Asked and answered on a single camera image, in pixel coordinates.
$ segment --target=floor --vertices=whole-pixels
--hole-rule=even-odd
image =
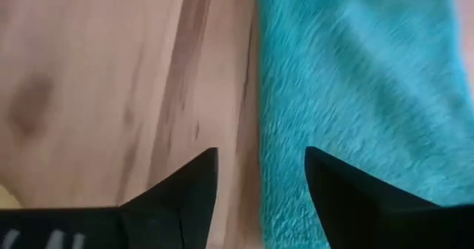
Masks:
[[[0,0],[0,184],[29,208],[117,205],[219,147],[208,248],[261,248],[257,18],[256,0]]]

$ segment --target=blue fluffy fabric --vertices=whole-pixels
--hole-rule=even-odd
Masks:
[[[304,175],[308,145],[439,205],[474,202],[453,0],[260,5],[266,248],[328,247]]]

